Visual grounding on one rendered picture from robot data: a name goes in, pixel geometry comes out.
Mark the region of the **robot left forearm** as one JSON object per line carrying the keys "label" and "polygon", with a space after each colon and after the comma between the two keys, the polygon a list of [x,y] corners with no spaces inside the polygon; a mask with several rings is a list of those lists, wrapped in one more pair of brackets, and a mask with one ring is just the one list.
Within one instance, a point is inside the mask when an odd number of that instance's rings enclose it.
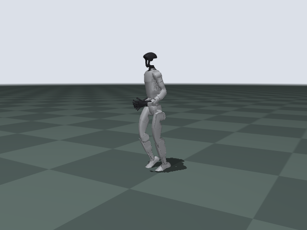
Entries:
{"label": "robot left forearm", "polygon": [[152,102],[147,103],[147,106],[156,105],[159,101],[161,101],[165,97],[165,95],[166,95],[166,91],[162,90],[160,94],[158,94],[155,98],[151,100]]}

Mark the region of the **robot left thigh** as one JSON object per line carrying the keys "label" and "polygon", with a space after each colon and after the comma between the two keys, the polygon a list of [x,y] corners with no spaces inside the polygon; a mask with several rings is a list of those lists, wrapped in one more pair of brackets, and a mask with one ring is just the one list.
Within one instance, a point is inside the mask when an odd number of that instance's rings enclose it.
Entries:
{"label": "robot left thigh", "polygon": [[[156,110],[152,120],[152,135],[155,143],[158,145],[159,141],[163,139],[161,136],[162,123],[160,121],[165,120],[165,113],[161,110]],[[164,139],[163,139],[164,140]]]}

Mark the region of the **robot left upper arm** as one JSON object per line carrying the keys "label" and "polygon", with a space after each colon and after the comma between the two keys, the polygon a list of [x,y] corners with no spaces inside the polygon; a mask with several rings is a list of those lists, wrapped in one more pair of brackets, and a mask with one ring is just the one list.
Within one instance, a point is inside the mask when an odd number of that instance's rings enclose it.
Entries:
{"label": "robot left upper arm", "polygon": [[[162,79],[162,74],[161,74],[161,72],[155,71],[155,72],[152,73],[152,75],[153,75],[154,80],[156,80],[158,87],[161,89],[161,90],[159,91],[159,94],[160,94],[160,92],[161,92],[162,90],[165,90],[165,91],[166,91],[166,88],[165,88],[165,85],[164,85],[164,82],[163,82],[163,79]],[[166,92],[167,92],[167,91],[166,91]]]}

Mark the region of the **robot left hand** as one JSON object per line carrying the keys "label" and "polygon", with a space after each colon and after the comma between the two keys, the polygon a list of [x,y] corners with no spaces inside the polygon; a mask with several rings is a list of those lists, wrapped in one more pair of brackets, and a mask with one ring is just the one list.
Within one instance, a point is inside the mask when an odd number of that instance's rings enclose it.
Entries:
{"label": "robot left hand", "polygon": [[140,100],[140,101],[135,101],[135,100],[133,100],[134,102],[132,102],[133,103],[133,105],[134,105],[134,107],[135,108],[139,108],[139,107],[144,107],[144,106],[147,106],[147,103],[148,102],[152,102],[152,101],[144,101],[144,100],[141,100],[141,99],[139,99],[138,97],[136,97],[138,100]]}

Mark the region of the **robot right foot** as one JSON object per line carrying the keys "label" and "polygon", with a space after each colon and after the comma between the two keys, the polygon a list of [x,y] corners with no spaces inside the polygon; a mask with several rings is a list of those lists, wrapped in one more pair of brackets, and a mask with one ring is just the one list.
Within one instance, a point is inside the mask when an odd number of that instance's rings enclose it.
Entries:
{"label": "robot right foot", "polygon": [[160,158],[159,157],[157,157],[157,156],[154,156],[154,160],[153,161],[149,161],[149,163],[145,166],[146,168],[151,168],[151,167],[153,167],[154,166],[154,164],[156,163],[156,162],[158,162],[160,160]]}

